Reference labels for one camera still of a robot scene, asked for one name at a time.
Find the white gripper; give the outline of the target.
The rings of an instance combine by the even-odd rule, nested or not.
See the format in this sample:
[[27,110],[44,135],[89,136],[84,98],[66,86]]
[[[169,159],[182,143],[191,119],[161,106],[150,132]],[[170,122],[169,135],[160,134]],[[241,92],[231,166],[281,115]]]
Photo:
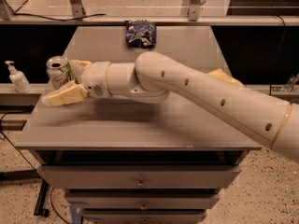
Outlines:
[[81,83],[74,80],[65,83],[58,90],[44,95],[41,99],[43,105],[61,106],[82,102],[88,91],[92,98],[109,98],[111,93],[107,86],[107,69],[110,62],[96,62],[82,60],[71,60],[70,65],[76,78],[80,78]]

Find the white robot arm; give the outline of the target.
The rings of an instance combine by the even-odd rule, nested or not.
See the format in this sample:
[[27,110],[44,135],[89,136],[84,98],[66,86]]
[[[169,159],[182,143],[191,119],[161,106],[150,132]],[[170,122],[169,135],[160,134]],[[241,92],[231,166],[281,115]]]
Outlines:
[[147,51],[133,63],[90,63],[80,82],[66,82],[42,97],[47,106],[124,96],[157,104],[181,95],[263,147],[299,162],[299,105],[248,89],[220,69],[205,74],[161,53]]

